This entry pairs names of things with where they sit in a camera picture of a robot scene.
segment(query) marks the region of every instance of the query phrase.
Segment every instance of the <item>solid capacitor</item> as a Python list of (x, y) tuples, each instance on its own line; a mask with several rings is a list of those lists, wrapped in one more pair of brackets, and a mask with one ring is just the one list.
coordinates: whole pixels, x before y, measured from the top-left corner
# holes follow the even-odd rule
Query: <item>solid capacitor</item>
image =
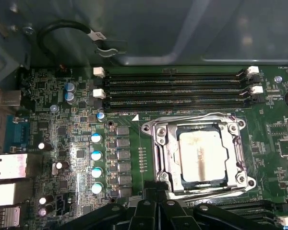
[(68, 83), (65, 84), (65, 90), (66, 90), (67, 92), (71, 92), (71, 93), (75, 93), (75, 92), (76, 92), (75, 85), (72, 84), (72, 83), (70, 83), (70, 82), (68, 82)]
[(91, 135), (91, 141), (95, 144), (99, 144), (102, 141), (102, 136), (99, 133), (94, 133)]
[(94, 161), (99, 161), (102, 158), (101, 151), (93, 151), (92, 154), (91, 154), (91, 158)]
[(65, 94), (65, 100), (68, 104), (74, 104), (76, 102), (75, 95), (72, 92), (67, 92)]
[(106, 118), (106, 115), (103, 112), (99, 112), (96, 114), (96, 117), (99, 122), (103, 122)]
[(93, 178), (99, 178), (102, 176), (103, 170), (100, 167), (96, 167), (91, 171), (91, 175)]
[(91, 188), (92, 193), (99, 194), (102, 191), (103, 187), (104, 186), (102, 185), (102, 183), (96, 182), (95, 184), (93, 184), (93, 186)]

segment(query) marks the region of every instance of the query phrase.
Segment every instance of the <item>mounting screw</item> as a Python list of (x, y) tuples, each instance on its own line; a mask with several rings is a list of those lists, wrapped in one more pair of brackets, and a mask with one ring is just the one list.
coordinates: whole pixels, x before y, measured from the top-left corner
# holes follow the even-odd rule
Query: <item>mounting screw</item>
[(206, 205), (201, 205), (200, 206), (200, 210), (202, 210), (202, 211), (208, 211), (208, 207), (206, 206)]
[(168, 202), (167, 202), (167, 205), (174, 205), (175, 204), (175, 202), (174, 201), (172, 201), (172, 200), (169, 200)]
[(283, 81), (283, 78), (281, 76), (276, 76), (276, 77), (274, 77), (274, 81), (276, 83), (281, 83)]
[(33, 35), (35, 30), (31, 26), (25, 26), (25, 27), (23, 27), (23, 32), (26, 35)]

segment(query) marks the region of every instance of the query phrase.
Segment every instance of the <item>electrolytic capacitor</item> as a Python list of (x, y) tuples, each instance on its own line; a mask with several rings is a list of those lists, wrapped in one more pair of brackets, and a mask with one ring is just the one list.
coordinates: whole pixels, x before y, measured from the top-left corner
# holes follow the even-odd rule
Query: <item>electrolytic capacitor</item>
[(48, 195), (42, 196), (38, 200), (38, 202), (39, 202), (40, 205), (45, 205), (45, 204), (51, 203), (53, 200), (54, 200), (53, 195), (48, 194)]
[(102, 153), (101, 153), (101, 151), (93, 151), (92, 154), (91, 154), (91, 158), (92, 158), (92, 160), (94, 160), (94, 161), (99, 161), (99, 160), (101, 160), (101, 158), (102, 158)]
[(103, 112), (97, 113), (96, 117), (99, 122), (103, 122), (106, 119), (106, 115)]
[(46, 215), (48, 215), (53, 210), (54, 210), (53, 205), (48, 204), (45, 207), (41, 207), (40, 210), (38, 211), (38, 214), (40, 217), (45, 217)]
[(99, 133), (94, 133), (91, 135), (91, 141), (95, 144), (99, 144), (102, 141), (102, 136)]
[(75, 95), (72, 92), (67, 92), (65, 94), (65, 100), (68, 104), (75, 104), (76, 102)]
[(50, 143), (47, 142), (40, 142), (38, 144), (38, 148), (42, 151), (51, 151), (53, 150), (53, 146)]
[(69, 168), (69, 162), (68, 161), (59, 161), (56, 164), (57, 169), (68, 169)]
[(93, 178), (99, 178), (102, 176), (103, 170), (100, 167), (96, 167), (91, 171), (91, 175)]
[(92, 193), (94, 193), (94, 194), (99, 194), (99, 193), (102, 191), (103, 187), (104, 187), (104, 186), (103, 186), (102, 183), (96, 182), (95, 184), (93, 184), (93, 186), (92, 186), (92, 188), (91, 188)]
[(65, 90), (66, 90), (67, 92), (71, 92), (71, 93), (75, 93), (75, 92), (76, 92), (75, 85), (72, 84), (72, 83), (70, 83), (70, 82), (68, 82), (68, 83), (65, 84)]

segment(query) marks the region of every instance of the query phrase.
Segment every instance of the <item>cable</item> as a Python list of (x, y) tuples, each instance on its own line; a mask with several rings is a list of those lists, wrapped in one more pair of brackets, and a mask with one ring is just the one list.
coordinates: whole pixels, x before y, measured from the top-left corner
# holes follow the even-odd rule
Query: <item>cable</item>
[(50, 32), (60, 29), (60, 28), (73, 28), (73, 29), (81, 30), (87, 35), (91, 33), (91, 29), (87, 27), (86, 25), (83, 25), (82, 23), (78, 23), (74, 21), (68, 21), (68, 20), (60, 20), (54, 23), (50, 23), (46, 25), (45, 27), (43, 27), (40, 31), (38, 31), (37, 36), (36, 36), (37, 45), (42, 50), (42, 52), (49, 59), (51, 59), (54, 63), (56, 63), (55, 55), (45, 46), (44, 38)]

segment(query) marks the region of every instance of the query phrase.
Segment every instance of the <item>surface-mount component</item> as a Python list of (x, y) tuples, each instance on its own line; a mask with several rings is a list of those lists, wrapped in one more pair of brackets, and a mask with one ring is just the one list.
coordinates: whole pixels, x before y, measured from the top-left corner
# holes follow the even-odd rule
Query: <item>surface-mount component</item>
[(131, 163), (130, 162), (119, 162), (118, 166), (119, 172), (128, 172), (131, 170)]
[(246, 173), (240, 137), (245, 127), (244, 120), (224, 113), (160, 117), (143, 124), (142, 131), (153, 138), (156, 180), (168, 184), (170, 198), (249, 191), (256, 182)]
[(131, 175), (119, 175), (119, 185), (131, 185)]

